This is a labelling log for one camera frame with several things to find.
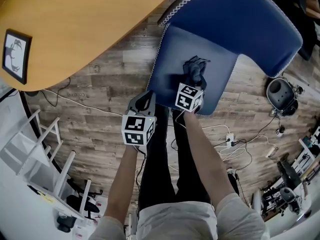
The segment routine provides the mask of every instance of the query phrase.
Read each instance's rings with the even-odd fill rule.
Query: white piping trim
[[[150,83],[150,79],[151,79],[151,77],[152,77],[152,74],[153,74],[154,69],[155,69],[155,66],[156,66],[158,54],[159,54],[159,51],[160,51],[160,48],[161,48],[162,39],[164,38],[165,33],[166,33],[166,31],[167,31],[167,28],[168,28],[169,26],[170,26],[170,23],[168,23],[167,25],[165,25],[164,30],[163,30],[163,32],[162,32],[162,36],[161,36],[160,43],[159,43],[159,46],[158,46],[158,51],[156,52],[156,55],[155,55],[155,58],[154,58],[154,63],[153,63],[151,75],[150,75],[148,84],[146,85],[146,90],[148,89],[148,86],[149,86],[149,83]]]
[[[190,0],[183,0],[182,2],[180,2],[166,17],[165,19],[159,24],[160,26],[164,26],[171,18],[173,15],[176,14],[176,12],[181,9],[187,2],[189,2]],[[279,10],[282,15],[284,16],[285,20],[287,20],[287,22],[293,27],[293,29],[296,31],[297,35],[299,36],[300,40],[303,42],[303,39],[301,37],[300,32],[297,30],[296,26],[291,22],[291,20],[287,17],[287,15],[279,8],[279,6],[273,1],[273,0],[269,0],[270,3],[277,9]],[[279,75],[281,75],[283,73],[283,71],[289,66],[289,64],[292,62],[292,60],[294,59],[294,57],[296,56],[296,54],[298,53],[298,51],[300,50],[300,48],[293,54],[293,56],[291,57],[291,59],[289,60],[289,62],[276,74],[276,76],[269,76],[271,78],[277,78],[279,77]]]
[[[190,0],[182,0],[182,2],[180,2],[173,10],[172,12],[170,12],[165,19],[159,24],[160,26],[164,26],[171,18],[173,15],[176,14],[176,12],[181,9],[187,2],[189,2]]]

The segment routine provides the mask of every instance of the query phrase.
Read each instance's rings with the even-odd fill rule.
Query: black pants
[[[164,203],[186,201],[211,203],[210,197],[200,180],[193,160],[186,129],[176,123],[175,119],[180,113],[181,112],[177,110],[174,110],[172,113],[174,134],[178,146],[178,192],[175,194],[168,168],[166,139],[169,109],[157,104],[155,106],[157,126],[147,145],[147,159],[138,198],[139,211],[150,206]],[[180,116],[177,121],[180,124],[185,125],[183,116]],[[229,178],[231,178],[232,186],[238,190],[236,179],[232,175],[230,175]]]

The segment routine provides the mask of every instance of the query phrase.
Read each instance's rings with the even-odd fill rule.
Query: person
[[[261,216],[236,194],[236,180],[232,185],[229,178],[233,176],[227,174],[196,115],[180,114],[172,112],[179,164],[175,193],[166,144],[169,110],[156,105],[157,126],[147,145],[138,196],[136,239],[269,239]],[[90,240],[126,240],[124,223],[135,184],[137,155],[133,146],[126,147],[109,191],[106,212]]]

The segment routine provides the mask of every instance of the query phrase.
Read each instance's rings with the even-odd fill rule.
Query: blue chair
[[[158,23],[164,30],[147,89],[158,104],[178,109],[183,64],[196,55],[208,59],[202,115],[215,110],[240,54],[276,78],[303,42],[272,0],[176,0]]]

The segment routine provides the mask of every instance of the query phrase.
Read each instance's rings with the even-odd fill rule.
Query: white cable
[[[99,108],[97,108],[97,107],[87,106],[87,105],[81,104],[81,103],[79,103],[79,102],[77,102],[77,101],[75,101],[75,100],[72,100],[72,99],[70,99],[70,98],[63,97],[63,96],[61,96],[60,94],[58,94],[58,93],[56,93],[56,92],[54,92],[54,91],[52,91],[52,90],[48,90],[48,89],[43,89],[43,90],[46,91],[46,92],[49,92],[49,93],[53,93],[53,94],[57,95],[58,97],[60,97],[60,98],[62,98],[62,99],[71,101],[71,102],[73,102],[73,103],[76,103],[76,104],[78,104],[78,105],[80,105],[80,106],[82,106],[82,107],[88,108],[88,109],[98,110],[98,111],[103,112],[103,113],[112,114],[112,115],[116,115],[116,116],[120,116],[120,117],[123,116],[122,114],[119,114],[119,113],[110,112],[110,111],[104,111],[104,110],[101,110],[101,109],[99,109]],[[182,111],[182,112],[177,116],[177,118],[175,119],[175,122],[176,122],[176,123],[178,123],[178,122],[177,122],[177,119],[178,119],[184,112],[185,112],[185,111]],[[226,127],[227,130],[228,130],[228,132],[229,132],[229,134],[230,134],[229,127],[226,126],[225,124],[218,124],[218,125],[207,126],[207,127],[203,127],[202,129],[205,130],[205,129],[215,128],[215,127],[220,127],[220,126]],[[252,142],[252,141],[254,141],[255,139],[257,139],[257,138],[259,138],[259,137],[266,137],[266,141],[267,141],[267,143],[268,143],[269,145],[273,145],[274,147],[276,146],[275,144],[270,143],[268,137],[265,136],[265,135],[258,135],[257,137],[255,137],[255,138],[253,138],[252,140],[248,141],[247,144],[250,143],[250,142]],[[245,145],[245,144],[241,145],[240,147],[238,147],[238,148],[235,149],[234,151],[232,151],[232,152],[230,152],[230,153],[227,153],[227,154],[222,154],[222,151],[229,149],[229,147],[226,148],[227,146],[216,146],[215,148],[225,148],[225,149],[219,151],[218,153],[219,153],[219,155],[221,155],[221,156],[227,156],[225,159],[223,159],[223,161],[227,161],[227,160],[235,159],[235,158],[241,156],[243,153],[245,153],[245,152],[246,152],[246,149],[243,148],[244,145]],[[232,154],[234,154],[237,150],[240,150],[240,149],[243,149],[244,151],[243,151],[242,153],[234,156],[234,157],[229,158],[230,156],[232,156]],[[169,166],[170,168],[178,171],[178,170],[175,169],[174,167],[172,167],[172,166],[170,166],[170,165],[168,165],[168,166]]]
[[[247,143],[242,144],[241,146],[239,146],[237,149],[235,149],[234,151],[232,151],[232,152],[230,152],[230,153],[227,153],[227,154],[222,154],[222,153],[221,153],[222,151],[227,150],[228,148],[225,148],[225,149],[221,150],[221,151],[218,152],[218,153],[219,153],[219,155],[221,155],[221,156],[227,156],[225,159],[223,159],[223,161],[228,161],[228,160],[231,160],[231,159],[235,159],[235,158],[241,156],[243,153],[246,152],[246,148],[243,147],[244,145],[246,145],[246,144],[248,144],[248,143],[250,143],[250,142],[253,142],[255,139],[257,139],[257,138],[259,138],[259,137],[265,137],[265,138],[266,138],[266,141],[267,141],[267,143],[268,143],[269,145],[272,145],[272,146],[274,146],[274,147],[276,146],[276,144],[273,144],[273,143],[270,143],[270,142],[269,142],[269,139],[268,139],[267,136],[265,136],[265,135],[258,135],[258,136],[256,136],[255,138],[253,138],[252,140],[248,141]],[[229,157],[232,156],[237,150],[240,150],[240,149],[243,149],[244,151],[243,151],[242,153],[234,156],[234,157],[229,158]]]
[[[179,170],[178,170],[178,169],[176,169],[176,168],[172,167],[171,165],[168,165],[168,166],[169,166],[170,168],[174,169],[175,171],[179,172]]]
[[[49,93],[53,93],[53,94],[59,96],[59,97],[62,98],[62,99],[65,99],[65,100],[74,102],[74,103],[76,103],[76,104],[78,104],[78,105],[80,105],[80,106],[82,106],[82,107],[85,107],[85,108],[88,108],[88,109],[93,109],[93,110],[98,110],[98,111],[101,111],[101,112],[103,112],[103,113],[113,114],[113,115],[122,117],[122,114],[118,114],[118,113],[115,113],[115,112],[104,111],[104,110],[101,110],[101,109],[99,109],[99,108],[97,108],[97,107],[93,107],[93,106],[83,105],[83,104],[81,104],[81,103],[79,103],[79,102],[77,102],[77,101],[75,101],[75,100],[72,100],[72,99],[70,99],[70,98],[63,97],[63,96],[61,96],[60,94],[58,94],[58,93],[56,93],[56,92],[54,92],[54,91],[52,91],[52,90],[48,90],[48,89],[43,89],[43,90],[44,90],[44,91],[47,91],[47,92],[49,92]]]
[[[176,119],[174,120],[177,124],[181,125],[184,129],[187,129],[183,124],[177,122],[178,118],[184,113],[185,111],[183,110],[177,117]]]
[[[204,130],[204,129],[209,129],[209,128],[214,128],[214,127],[219,127],[219,126],[224,126],[224,127],[226,127],[226,128],[228,129],[229,134],[230,134],[229,127],[226,126],[225,124],[218,124],[218,125],[203,127],[202,130]]]

